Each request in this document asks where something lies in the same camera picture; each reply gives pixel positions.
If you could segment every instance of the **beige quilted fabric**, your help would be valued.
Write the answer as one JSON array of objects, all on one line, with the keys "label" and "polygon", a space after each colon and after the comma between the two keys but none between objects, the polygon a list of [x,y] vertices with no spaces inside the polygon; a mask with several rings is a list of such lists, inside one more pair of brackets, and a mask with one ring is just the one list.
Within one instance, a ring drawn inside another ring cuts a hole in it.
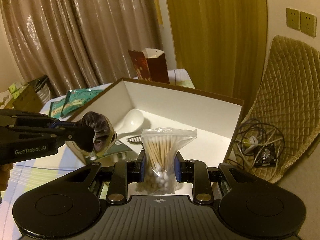
[{"label": "beige quilted fabric", "polygon": [[319,79],[317,50],[301,41],[274,37],[257,98],[243,121],[254,117],[273,124],[285,138],[275,173],[273,167],[252,169],[260,178],[278,181],[319,134]]}]

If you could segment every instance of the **table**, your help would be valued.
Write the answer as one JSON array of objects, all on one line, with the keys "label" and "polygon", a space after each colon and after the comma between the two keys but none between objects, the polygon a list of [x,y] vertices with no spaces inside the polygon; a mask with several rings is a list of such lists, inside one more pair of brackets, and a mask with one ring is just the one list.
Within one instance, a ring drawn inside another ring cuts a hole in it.
[{"label": "table", "polygon": [[[184,69],[169,70],[168,76],[170,84],[194,88],[187,71]],[[111,84],[92,89],[105,89]],[[64,97],[51,99],[42,108],[41,113],[48,114],[50,103]],[[60,147],[56,155],[15,163],[11,171],[8,189],[1,192],[3,201],[0,205],[0,240],[16,240],[21,237],[12,217],[12,205],[20,195],[83,166],[84,164],[66,145]],[[106,190],[103,190],[101,197],[105,194]]]}]

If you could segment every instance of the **yellow curtain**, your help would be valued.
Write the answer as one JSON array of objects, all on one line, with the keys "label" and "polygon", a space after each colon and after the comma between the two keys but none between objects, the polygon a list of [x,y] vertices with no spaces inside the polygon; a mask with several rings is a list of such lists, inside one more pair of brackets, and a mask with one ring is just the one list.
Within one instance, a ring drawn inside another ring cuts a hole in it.
[{"label": "yellow curtain", "polygon": [[58,95],[136,76],[128,49],[159,48],[150,0],[1,0],[23,78]]},{"label": "yellow curtain", "polygon": [[197,89],[244,99],[261,82],[267,41],[266,0],[167,0],[178,68]]}]

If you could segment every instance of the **wall socket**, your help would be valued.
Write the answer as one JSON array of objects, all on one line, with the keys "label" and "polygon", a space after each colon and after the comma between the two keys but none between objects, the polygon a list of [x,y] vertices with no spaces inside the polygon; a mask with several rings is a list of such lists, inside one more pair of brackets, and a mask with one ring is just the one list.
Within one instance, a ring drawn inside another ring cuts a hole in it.
[{"label": "wall socket", "polygon": [[301,12],[300,30],[305,34],[315,37],[317,30],[317,17],[306,12]]},{"label": "wall socket", "polygon": [[287,8],[287,26],[300,30],[300,11]]}]

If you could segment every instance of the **plastic bag of cotton swabs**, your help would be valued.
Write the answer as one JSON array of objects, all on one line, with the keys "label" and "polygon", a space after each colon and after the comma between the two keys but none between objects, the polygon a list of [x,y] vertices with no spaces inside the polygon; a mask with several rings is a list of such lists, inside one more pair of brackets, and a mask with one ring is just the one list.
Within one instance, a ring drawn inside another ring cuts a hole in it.
[{"label": "plastic bag of cotton swabs", "polygon": [[197,130],[173,128],[144,129],[141,134],[146,152],[146,170],[138,191],[150,195],[174,193],[177,180],[174,173],[174,158],[182,147],[197,137]]}]

